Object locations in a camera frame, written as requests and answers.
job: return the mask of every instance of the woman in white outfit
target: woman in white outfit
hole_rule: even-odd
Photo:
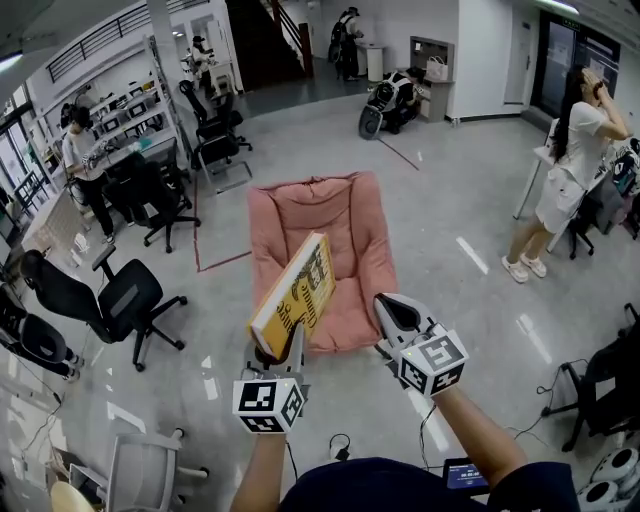
[[[518,283],[529,278],[526,267],[538,277],[547,274],[540,253],[580,206],[608,139],[624,140],[631,135],[593,71],[575,66],[567,73],[560,120],[552,137],[556,164],[547,175],[536,214],[516,232],[509,254],[502,258],[502,265]]]

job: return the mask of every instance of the door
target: door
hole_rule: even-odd
[[[505,105],[522,105],[524,88],[531,64],[531,25],[513,11],[511,27],[511,56],[509,57],[509,73],[507,88],[504,93]]]

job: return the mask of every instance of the person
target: person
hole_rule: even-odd
[[[418,67],[411,67],[404,73],[392,73],[387,82],[394,84],[400,83],[398,93],[396,95],[396,107],[389,112],[383,114],[386,121],[384,130],[393,134],[400,133],[400,127],[407,124],[420,113],[421,96],[415,86],[422,84],[425,71]]]
[[[579,511],[569,465],[528,464],[518,444],[458,387],[433,399],[489,484],[488,505],[449,490],[442,478],[423,469],[383,458],[347,459],[315,468],[281,502],[286,436],[270,434],[257,436],[231,512]]]
[[[336,61],[336,68],[342,68],[342,78],[345,82],[358,79],[358,50],[356,38],[363,36],[356,25],[356,17],[360,16],[358,9],[349,7],[342,13],[334,26],[331,39],[340,42],[340,56]]]
[[[67,174],[77,178],[80,191],[102,227],[105,237],[103,242],[113,244],[115,243],[113,221],[102,192],[103,187],[108,184],[107,175],[102,167],[92,168],[87,162],[95,145],[93,135],[87,130],[90,124],[89,117],[89,109],[86,107],[72,109],[71,124],[62,141],[62,158]],[[133,225],[129,208],[122,205],[116,197],[109,197],[109,200],[114,208],[122,213],[129,225]]]
[[[567,73],[560,119],[552,137],[555,165],[547,175],[535,215],[516,232],[509,254],[502,257],[502,266],[518,283],[528,280],[526,267],[538,277],[547,275],[540,253],[577,211],[598,171],[607,139],[625,140],[631,135],[604,83],[590,69],[574,66]]]
[[[196,76],[200,80],[200,86],[204,87],[204,95],[206,99],[216,96],[216,88],[211,82],[211,72],[209,71],[209,59],[213,58],[213,50],[204,49],[204,38],[201,36],[193,36],[193,50],[191,56],[196,64],[198,71]]]

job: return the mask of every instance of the chair armrest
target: chair armrest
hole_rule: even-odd
[[[102,254],[100,256],[98,256],[98,258],[93,262],[93,265],[91,265],[91,270],[93,270],[94,272],[99,269],[102,265],[107,264],[107,259],[109,258],[109,256],[111,256],[114,252],[116,252],[116,247],[115,245],[109,245],[107,246],[107,248],[102,251]]]

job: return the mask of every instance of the black shirt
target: black shirt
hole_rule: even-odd
[[[305,473],[280,512],[579,512],[567,464],[540,462],[505,477],[483,505],[420,468],[389,459],[337,462]]]

